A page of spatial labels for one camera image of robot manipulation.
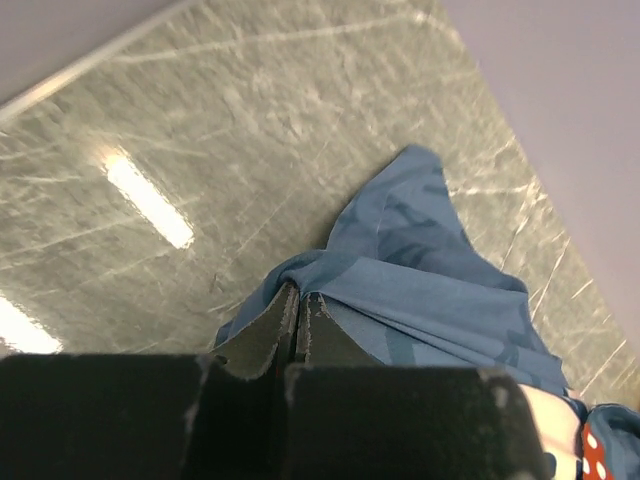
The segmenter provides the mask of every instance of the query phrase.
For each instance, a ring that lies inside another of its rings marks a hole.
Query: lavender wall
[[[48,96],[190,0],[0,2],[0,121]]]
[[[640,2],[443,3],[640,352]]]

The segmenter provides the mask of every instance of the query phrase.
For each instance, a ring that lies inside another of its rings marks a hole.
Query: black object
[[[506,374],[380,365],[298,301],[209,354],[6,357],[0,480],[549,478]]]

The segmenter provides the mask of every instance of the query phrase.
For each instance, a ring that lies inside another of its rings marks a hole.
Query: blue cloth
[[[438,157],[404,149],[338,217],[325,250],[276,267],[217,343],[236,335],[286,281],[322,293],[331,316],[388,365],[500,366],[516,381],[563,396],[561,360],[533,329],[528,293],[473,249]],[[606,446],[616,479],[640,478],[640,417],[620,405],[572,401]]]

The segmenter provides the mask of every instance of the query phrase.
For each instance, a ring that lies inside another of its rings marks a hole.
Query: floor
[[[0,125],[0,349],[206,349],[408,143],[442,156],[574,387],[636,405],[633,353],[431,0],[206,1]]]

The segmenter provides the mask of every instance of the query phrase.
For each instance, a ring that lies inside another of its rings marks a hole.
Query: red polka dot fabric
[[[582,459],[583,480],[614,480],[613,475],[606,466],[606,452],[602,443],[591,431],[589,424],[582,429]]]

